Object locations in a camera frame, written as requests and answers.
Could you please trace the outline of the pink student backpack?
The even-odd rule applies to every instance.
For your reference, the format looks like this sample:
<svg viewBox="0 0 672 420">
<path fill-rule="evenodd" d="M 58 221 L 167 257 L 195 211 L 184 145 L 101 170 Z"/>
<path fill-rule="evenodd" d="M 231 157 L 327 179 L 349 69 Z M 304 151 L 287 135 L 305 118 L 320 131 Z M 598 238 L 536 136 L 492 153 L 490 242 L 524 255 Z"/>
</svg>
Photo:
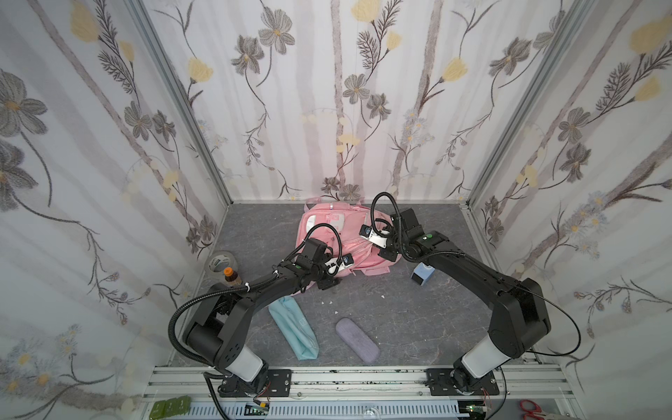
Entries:
<svg viewBox="0 0 672 420">
<path fill-rule="evenodd" d="M 397 262 L 387 261 L 378 255 L 378 248 L 366 239 L 360 237 L 362 225 L 376 225 L 379 231 L 390 231 L 391 217 L 380 211 L 371 212 L 366 206 L 357 203 L 355 205 L 342 201 L 325 202 L 320 198 L 312 199 L 304 205 L 304 214 L 299 222 L 297 242 L 300 243 L 307 232 L 320 223 L 327 223 L 333 229 L 321 227 L 311 236 L 328 247 L 332 248 L 334 256 L 351 254 L 355 264 L 335 276 L 344 278 L 360 271 L 365 276 L 377 276 L 387 274 L 390 268 Z"/>
</svg>

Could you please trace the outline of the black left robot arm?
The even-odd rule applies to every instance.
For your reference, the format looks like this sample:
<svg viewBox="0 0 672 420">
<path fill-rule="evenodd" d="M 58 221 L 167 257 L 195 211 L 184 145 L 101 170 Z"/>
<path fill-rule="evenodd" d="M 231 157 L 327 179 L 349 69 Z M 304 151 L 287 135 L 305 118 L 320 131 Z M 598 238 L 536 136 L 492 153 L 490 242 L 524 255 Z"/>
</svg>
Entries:
<svg viewBox="0 0 672 420">
<path fill-rule="evenodd" d="M 213 385 L 232 382 L 234 391 L 260 397 L 272 381 L 269 364 L 246 347 L 253 317 L 282 297 L 305 292 L 315 283 L 321 290 L 338 285 L 341 264 L 347 257 L 338 230 L 320 223 L 271 273 L 252 283 L 235 287 L 214 286 L 178 307 L 168 321 L 167 335 L 173 348 L 185 358 L 216 370 L 205 372 L 208 393 L 221 418 L 229 416 Z"/>
</svg>

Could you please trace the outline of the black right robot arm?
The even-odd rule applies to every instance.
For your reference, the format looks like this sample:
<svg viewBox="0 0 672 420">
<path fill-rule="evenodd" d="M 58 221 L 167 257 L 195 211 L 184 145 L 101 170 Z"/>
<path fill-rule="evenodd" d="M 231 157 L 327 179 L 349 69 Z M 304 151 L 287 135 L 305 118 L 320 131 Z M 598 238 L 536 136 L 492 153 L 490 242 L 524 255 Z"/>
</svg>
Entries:
<svg viewBox="0 0 672 420">
<path fill-rule="evenodd" d="M 461 394 L 470 394 L 494 377 L 495 369 L 517 359 L 551 332 L 552 306 L 539 283 L 523 281 L 489 267 L 455 246 L 438 231 L 426 233 L 413 209 L 400 210 L 389 192 L 374 196 L 370 207 L 371 233 L 385 240 L 383 257 L 402 257 L 426 264 L 456 280 L 491 310 L 488 334 L 453 363 L 449 383 Z"/>
</svg>

